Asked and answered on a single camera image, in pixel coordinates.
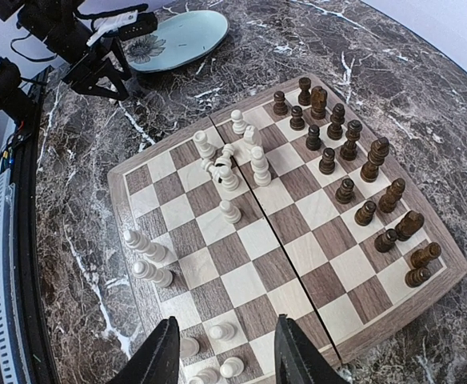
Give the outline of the white chess bishop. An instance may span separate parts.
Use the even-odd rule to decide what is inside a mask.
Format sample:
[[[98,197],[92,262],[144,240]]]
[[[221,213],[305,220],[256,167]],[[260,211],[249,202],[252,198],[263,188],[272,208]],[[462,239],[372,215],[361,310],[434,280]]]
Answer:
[[[146,260],[139,259],[132,266],[133,276],[137,279],[145,279],[156,286],[166,288],[173,282],[173,274],[170,270],[157,268]]]

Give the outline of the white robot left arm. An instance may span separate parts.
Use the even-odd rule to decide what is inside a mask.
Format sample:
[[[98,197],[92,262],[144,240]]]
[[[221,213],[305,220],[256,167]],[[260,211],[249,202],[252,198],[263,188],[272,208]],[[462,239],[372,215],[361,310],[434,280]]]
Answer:
[[[29,31],[70,64],[62,81],[78,94],[127,99],[124,81],[129,65],[117,37],[99,38],[92,45],[92,30],[74,16],[79,1],[0,1],[0,19],[18,15],[17,26]]]

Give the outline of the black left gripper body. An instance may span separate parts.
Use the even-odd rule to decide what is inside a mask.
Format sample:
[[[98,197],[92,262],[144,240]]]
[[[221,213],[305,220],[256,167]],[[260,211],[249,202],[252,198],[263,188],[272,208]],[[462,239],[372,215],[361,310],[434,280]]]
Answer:
[[[124,81],[132,77],[130,66],[118,39],[96,42],[73,63],[62,81],[78,94],[112,98],[128,98]]]

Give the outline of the white chess king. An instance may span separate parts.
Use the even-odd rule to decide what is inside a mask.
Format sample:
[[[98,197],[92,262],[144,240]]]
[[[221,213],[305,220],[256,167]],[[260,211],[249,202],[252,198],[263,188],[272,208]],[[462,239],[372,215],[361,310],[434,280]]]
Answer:
[[[126,246],[148,262],[167,266],[178,260],[170,248],[151,240],[140,230],[124,230],[122,236]]]

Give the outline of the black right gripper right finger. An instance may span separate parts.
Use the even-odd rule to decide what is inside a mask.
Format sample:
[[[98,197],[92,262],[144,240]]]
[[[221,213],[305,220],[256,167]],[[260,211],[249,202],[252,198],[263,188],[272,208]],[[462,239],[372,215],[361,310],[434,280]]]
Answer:
[[[278,316],[274,335],[276,383],[339,383],[340,376],[322,357],[299,325]]]

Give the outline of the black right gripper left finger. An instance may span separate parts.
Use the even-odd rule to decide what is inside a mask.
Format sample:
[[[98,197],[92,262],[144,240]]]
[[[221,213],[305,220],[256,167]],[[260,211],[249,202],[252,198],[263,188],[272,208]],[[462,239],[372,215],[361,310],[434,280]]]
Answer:
[[[180,332],[174,316],[162,319],[113,383],[178,383]]]

